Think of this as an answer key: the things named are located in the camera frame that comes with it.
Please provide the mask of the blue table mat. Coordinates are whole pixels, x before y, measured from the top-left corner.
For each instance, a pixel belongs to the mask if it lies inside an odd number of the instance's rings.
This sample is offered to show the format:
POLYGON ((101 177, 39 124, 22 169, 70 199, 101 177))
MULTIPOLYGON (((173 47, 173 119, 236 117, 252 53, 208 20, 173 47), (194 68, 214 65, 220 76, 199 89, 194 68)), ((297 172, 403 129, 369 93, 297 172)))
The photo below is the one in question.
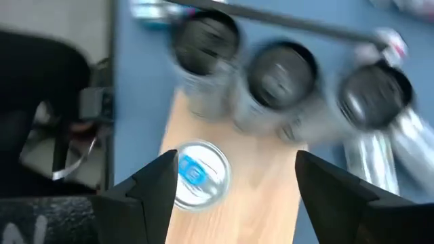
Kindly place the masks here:
MULTIPOLYGON (((403 70, 412 82, 421 115, 434 124, 434 24, 374 7, 369 0, 232 0, 234 3, 370 32, 385 26, 409 47, 403 70)), ((132 18, 128 0, 118 0, 115 44, 116 120, 114 181, 128 178, 156 158, 166 133, 178 77, 167 52, 167 34, 132 18)), ((291 244, 317 244, 299 200, 291 244)))

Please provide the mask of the black bulky object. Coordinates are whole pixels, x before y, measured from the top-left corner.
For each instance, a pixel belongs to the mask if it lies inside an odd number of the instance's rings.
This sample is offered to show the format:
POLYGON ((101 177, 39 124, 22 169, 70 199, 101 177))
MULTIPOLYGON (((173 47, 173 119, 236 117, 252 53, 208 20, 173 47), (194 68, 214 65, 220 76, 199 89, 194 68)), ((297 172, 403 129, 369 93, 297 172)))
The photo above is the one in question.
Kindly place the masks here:
POLYGON ((94 188, 50 180, 19 162, 43 101, 67 120, 72 138, 96 135, 97 125, 79 118, 79 94, 90 78, 90 65, 74 47, 0 29, 0 198, 96 194, 94 188))

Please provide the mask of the silver-blue can with blue tab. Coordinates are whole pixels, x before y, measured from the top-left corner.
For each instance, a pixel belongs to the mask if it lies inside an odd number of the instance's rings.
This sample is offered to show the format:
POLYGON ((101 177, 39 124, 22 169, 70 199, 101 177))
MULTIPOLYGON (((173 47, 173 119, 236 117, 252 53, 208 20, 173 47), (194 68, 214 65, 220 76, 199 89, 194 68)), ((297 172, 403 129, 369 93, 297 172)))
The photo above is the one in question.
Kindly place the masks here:
POLYGON ((205 140, 182 143, 177 151, 175 206, 185 211, 203 211, 223 200, 231 184, 231 164, 226 155, 205 140))

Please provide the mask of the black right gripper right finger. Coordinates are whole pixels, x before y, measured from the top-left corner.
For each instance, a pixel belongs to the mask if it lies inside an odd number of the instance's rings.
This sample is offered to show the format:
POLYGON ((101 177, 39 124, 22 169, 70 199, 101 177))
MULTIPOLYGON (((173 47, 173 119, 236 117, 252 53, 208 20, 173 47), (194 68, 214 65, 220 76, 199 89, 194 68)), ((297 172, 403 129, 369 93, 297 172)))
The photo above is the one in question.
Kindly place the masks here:
POLYGON ((305 150, 295 162, 301 199, 320 244, 354 244, 364 209, 378 196, 361 180, 305 150))

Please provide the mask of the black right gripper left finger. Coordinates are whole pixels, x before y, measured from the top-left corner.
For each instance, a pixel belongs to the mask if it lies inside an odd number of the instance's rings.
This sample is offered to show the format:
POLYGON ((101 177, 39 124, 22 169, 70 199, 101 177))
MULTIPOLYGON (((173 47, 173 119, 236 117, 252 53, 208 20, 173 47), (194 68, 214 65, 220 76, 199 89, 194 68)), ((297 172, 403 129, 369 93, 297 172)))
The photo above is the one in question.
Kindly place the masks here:
POLYGON ((92 197, 99 244, 165 244, 177 180, 178 151, 172 149, 92 197))

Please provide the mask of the white can with red band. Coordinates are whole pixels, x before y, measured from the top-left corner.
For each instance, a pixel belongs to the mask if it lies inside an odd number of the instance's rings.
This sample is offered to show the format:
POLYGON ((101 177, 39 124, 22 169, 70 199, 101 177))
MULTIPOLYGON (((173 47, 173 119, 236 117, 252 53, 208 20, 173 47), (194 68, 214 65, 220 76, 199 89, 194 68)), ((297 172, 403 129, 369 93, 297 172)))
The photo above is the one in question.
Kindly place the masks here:
POLYGON ((385 41, 387 47, 380 51, 374 44, 362 43, 355 47, 355 61, 358 64, 373 64, 385 61, 389 66, 400 68, 408 55, 408 46, 401 35, 392 28, 377 28, 375 35, 385 41))

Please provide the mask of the silver can with blue palm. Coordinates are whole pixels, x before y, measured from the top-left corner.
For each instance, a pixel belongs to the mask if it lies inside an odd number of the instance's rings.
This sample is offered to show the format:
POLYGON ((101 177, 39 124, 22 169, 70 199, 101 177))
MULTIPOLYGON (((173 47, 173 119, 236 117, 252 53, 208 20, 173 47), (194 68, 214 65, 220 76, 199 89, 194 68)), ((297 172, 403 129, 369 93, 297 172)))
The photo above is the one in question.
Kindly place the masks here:
POLYGON ((277 39, 261 44, 234 84, 231 118, 249 135, 269 135, 315 90, 319 67, 301 43, 277 39))

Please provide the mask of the wooden board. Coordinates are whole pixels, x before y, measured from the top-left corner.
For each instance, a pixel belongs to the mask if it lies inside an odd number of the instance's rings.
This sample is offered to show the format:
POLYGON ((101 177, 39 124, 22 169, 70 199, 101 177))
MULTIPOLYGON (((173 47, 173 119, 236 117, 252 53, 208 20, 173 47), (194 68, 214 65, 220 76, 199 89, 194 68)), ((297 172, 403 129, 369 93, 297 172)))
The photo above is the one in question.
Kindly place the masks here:
POLYGON ((207 123, 187 110, 176 91, 161 151, 192 139, 215 144, 231 165, 229 192, 200 211, 175 207, 165 244, 291 244, 300 194, 297 147, 236 132, 228 122, 207 123))

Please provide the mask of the blue Red Bull can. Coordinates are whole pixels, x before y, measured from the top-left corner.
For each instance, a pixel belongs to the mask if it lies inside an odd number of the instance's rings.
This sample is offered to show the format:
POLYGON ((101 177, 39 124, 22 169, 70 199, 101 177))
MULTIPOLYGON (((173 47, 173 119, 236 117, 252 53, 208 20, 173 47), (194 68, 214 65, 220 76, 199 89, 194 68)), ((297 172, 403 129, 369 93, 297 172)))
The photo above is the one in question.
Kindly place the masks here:
POLYGON ((194 14, 196 9, 166 0, 129 0, 133 18, 150 26, 162 26, 194 14))

